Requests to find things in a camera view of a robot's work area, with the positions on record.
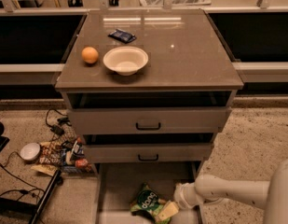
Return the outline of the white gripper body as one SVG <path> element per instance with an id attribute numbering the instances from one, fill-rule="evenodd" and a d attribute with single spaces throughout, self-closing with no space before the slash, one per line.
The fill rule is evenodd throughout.
<path id="1" fill-rule="evenodd" d="M 199 205 L 199 196 L 194 183 L 178 183 L 175 186 L 173 199 L 181 209 L 192 209 Z"/>

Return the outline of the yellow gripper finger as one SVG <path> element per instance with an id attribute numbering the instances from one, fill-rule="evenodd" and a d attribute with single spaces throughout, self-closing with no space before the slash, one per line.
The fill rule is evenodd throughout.
<path id="1" fill-rule="evenodd" d="M 176 202 L 168 201 L 157 215 L 158 221 L 164 221 L 179 212 L 179 206 Z"/>

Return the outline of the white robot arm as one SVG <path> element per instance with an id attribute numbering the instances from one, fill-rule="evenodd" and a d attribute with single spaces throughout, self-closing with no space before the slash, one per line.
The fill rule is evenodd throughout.
<path id="1" fill-rule="evenodd" d="M 225 180 L 215 175 L 199 175 L 193 183 L 178 184 L 173 202 L 168 201 L 157 215 L 164 220 L 206 201 L 229 199 L 264 210 L 264 224 L 288 224 L 288 159 L 269 181 Z"/>

